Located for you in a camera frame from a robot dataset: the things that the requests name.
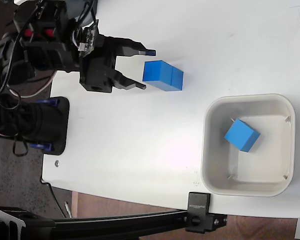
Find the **black clamp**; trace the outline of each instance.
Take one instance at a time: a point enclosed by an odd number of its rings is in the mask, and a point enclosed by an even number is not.
[[[227,215],[209,213],[210,194],[190,192],[186,216],[187,232],[204,234],[227,225]]]

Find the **white plastic bin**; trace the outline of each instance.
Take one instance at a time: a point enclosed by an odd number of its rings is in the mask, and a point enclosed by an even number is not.
[[[224,137],[240,119],[260,133],[249,152]],[[214,194],[272,197],[282,193],[294,173],[296,114],[279,94],[217,99],[204,118],[201,177]]]

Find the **blue cube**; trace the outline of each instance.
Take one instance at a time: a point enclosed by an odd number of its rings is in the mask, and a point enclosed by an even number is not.
[[[256,142],[260,133],[239,119],[235,120],[229,131],[224,136],[231,144],[240,151],[249,152]]]
[[[181,91],[184,72],[170,64],[159,61],[146,61],[144,63],[143,82],[164,90]]]

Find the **white table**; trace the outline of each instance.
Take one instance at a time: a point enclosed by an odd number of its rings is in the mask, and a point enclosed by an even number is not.
[[[129,202],[187,209],[201,180],[203,120],[222,96],[278,93],[296,112],[295,171],[275,197],[211,196],[210,212],[300,218],[300,0],[100,0],[99,31],[130,38],[156,57],[118,57],[142,81],[144,62],[184,71],[183,90],[87,92],[79,73],[58,72],[51,96],[70,101],[67,143],[45,155],[53,186]]]

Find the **cable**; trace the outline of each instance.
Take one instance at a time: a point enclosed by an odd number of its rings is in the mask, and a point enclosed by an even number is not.
[[[93,23],[97,24],[96,14],[95,14],[94,8],[91,8],[91,16],[92,16],[92,19],[93,19]]]
[[[76,39],[75,39],[75,31],[76,31],[76,30],[73,30],[73,31],[72,31],[71,41],[72,41],[73,44],[76,46],[76,48],[79,49],[79,46],[78,46],[78,44],[77,44],[77,42],[76,42]]]
[[[83,5],[83,9],[82,9],[82,12],[80,13],[79,17],[78,17],[78,20],[80,20],[82,14],[84,14],[85,10],[86,10],[86,6],[87,6],[87,2],[85,1],[84,2],[84,5]]]
[[[25,96],[21,95],[20,98],[21,99],[29,99],[29,98],[33,98],[33,97],[37,96],[39,93],[41,93],[43,90],[45,90],[52,83],[55,75],[56,75],[56,71],[53,72],[53,74],[50,76],[50,79],[42,87],[40,87],[35,93],[33,93],[31,95],[25,95]],[[17,93],[15,90],[11,89],[9,85],[8,85],[8,89],[13,96],[18,97],[19,93]]]
[[[40,78],[34,79],[34,80],[27,80],[26,82],[27,82],[27,83],[36,83],[36,82],[40,82],[40,81],[42,81],[42,80],[49,79],[49,78],[51,78],[51,75],[49,75],[49,76],[44,76],[44,77],[40,77]]]
[[[76,28],[75,29],[79,29],[81,27],[81,24],[84,22],[84,20],[88,16],[88,14],[91,12],[91,9],[94,5],[94,2],[95,2],[95,0],[90,0],[88,8],[85,11],[85,13],[83,14],[82,18],[78,19],[78,21],[76,22]]]
[[[17,103],[15,106],[7,107],[7,106],[4,106],[4,105],[0,102],[0,106],[1,106],[2,108],[6,109],[6,110],[14,110],[14,109],[16,109],[16,108],[19,107],[19,105],[20,105],[20,103],[21,103],[21,96],[20,96],[20,94],[19,94],[17,91],[11,89],[10,87],[9,87],[9,90],[14,91],[15,96],[18,97],[18,103]]]
[[[24,145],[25,148],[25,152],[23,153],[16,153],[16,146],[17,146],[17,141],[18,141],[18,137],[20,137],[22,139],[22,143]],[[13,141],[13,146],[12,146],[12,153],[16,156],[16,157],[24,157],[28,154],[29,152],[29,148],[28,148],[28,144],[26,143],[25,139],[22,136],[19,136],[18,134],[14,137],[14,141]]]
[[[13,63],[13,59],[14,59],[14,56],[15,56],[14,53],[15,53],[16,45],[19,43],[22,35],[24,34],[24,31],[27,29],[28,25],[33,20],[33,18],[36,16],[37,12],[40,10],[40,8],[44,5],[45,2],[46,2],[46,0],[40,0],[39,1],[38,5],[33,10],[30,17],[24,23],[24,25],[22,26],[20,32],[16,36],[16,39],[15,39],[15,42],[13,44],[13,48],[12,48],[12,51],[11,51],[11,56],[10,56],[9,64],[8,64],[8,67],[7,67],[7,72],[5,74],[5,78],[4,78],[4,81],[2,83],[2,86],[0,87],[0,94],[2,94],[2,92],[5,90],[6,86],[9,83],[9,79],[10,79],[11,72],[12,72],[12,63]]]
[[[15,137],[16,135],[8,136],[8,135],[4,135],[4,134],[0,133],[0,136],[1,136],[1,137],[5,137],[5,138],[12,138],[12,137]]]
[[[56,203],[58,209],[60,210],[62,216],[63,216],[64,218],[67,218],[66,215],[65,215],[65,213],[64,213],[64,211],[62,210],[62,208],[61,208],[61,206],[60,206],[60,204],[59,204],[57,198],[56,198],[56,195],[55,195],[55,193],[54,193],[54,190],[52,189],[51,184],[50,184],[49,182],[45,182],[45,181],[42,179],[42,174],[41,174],[41,177],[40,177],[40,183],[41,183],[42,185],[48,185],[48,186],[49,186],[50,193],[51,193],[51,195],[52,195],[52,197],[53,197],[53,199],[54,199],[54,201],[55,201],[55,203]]]

